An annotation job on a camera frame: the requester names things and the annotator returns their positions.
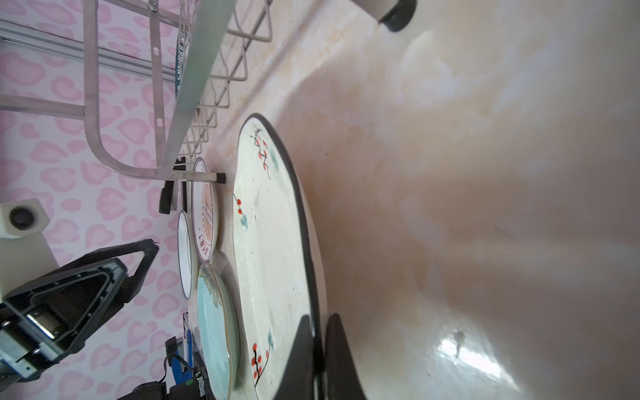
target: plate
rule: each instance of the plate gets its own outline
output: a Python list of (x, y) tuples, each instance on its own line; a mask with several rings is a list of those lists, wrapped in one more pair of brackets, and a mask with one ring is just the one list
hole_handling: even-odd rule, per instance
[[(201, 157), (196, 160), (193, 170), (209, 172)], [(191, 183), (191, 221), (198, 258), (209, 262), (218, 240), (218, 203), (210, 182)]]
[(258, 398), (271, 400), (302, 316), (311, 316), (315, 354), (323, 354), (326, 293), (304, 192), (282, 141), (259, 114), (240, 132), (233, 196), (248, 362)]
[(178, 266), (182, 293), (187, 299), (191, 296), (191, 288), (195, 284), (194, 278), (198, 276), (200, 265), (189, 220), (187, 213), (181, 211), (178, 217)]
[(182, 59), (186, 57), (187, 53), (187, 31), (181, 30), (178, 34), (177, 41), (175, 43), (175, 97), (177, 99), (178, 92), (180, 91), (180, 81), (182, 80)]
[(198, 277), (198, 326), (211, 390), (217, 400), (227, 400), (236, 382), (240, 338), (229, 289), (209, 263)]

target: cream plate with red berry pattern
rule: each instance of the cream plate with red berry pattern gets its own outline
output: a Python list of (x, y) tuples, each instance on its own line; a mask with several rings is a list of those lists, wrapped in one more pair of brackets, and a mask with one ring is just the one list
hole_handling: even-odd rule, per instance
[(233, 205), (251, 379), (258, 398), (272, 400), (304, 315), (311, 318), (314, 345), (322, 346), (326, 293), (304, 192), (282, 141), (259, 114), (240, 131)]

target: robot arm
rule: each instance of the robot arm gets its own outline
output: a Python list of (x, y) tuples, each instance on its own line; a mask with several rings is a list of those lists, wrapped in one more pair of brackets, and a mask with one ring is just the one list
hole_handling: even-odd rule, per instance
[[(0, 391), (38, 379), (140, 291), (158, 246), (146, 239), (96, 250), (58, 268), (36, 199), (0, 204)], [(135, 274), (116, 257), (144, 252)]]

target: white plate with red text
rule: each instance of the white plate with red text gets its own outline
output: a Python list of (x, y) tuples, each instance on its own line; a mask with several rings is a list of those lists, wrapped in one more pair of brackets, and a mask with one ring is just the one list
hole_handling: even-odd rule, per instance
[[(198, 157), (193, 170), (209, 172), (207, 165)], [(191, 183), (191, 221), (198, 258), (211, 261), (211, 254), (218, 240), (218, 202), (211, 182)]]

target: white bowl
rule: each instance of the white bowl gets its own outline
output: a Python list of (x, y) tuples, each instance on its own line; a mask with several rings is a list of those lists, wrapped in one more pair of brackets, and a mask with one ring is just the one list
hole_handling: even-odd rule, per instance
[(180, 212), (178, 217), (178, 266), (182, 281), (182, 293), (187, 299), (191, 296), (191, 289), (197, 281), (200, 265), (190, 219), (186, 212)]

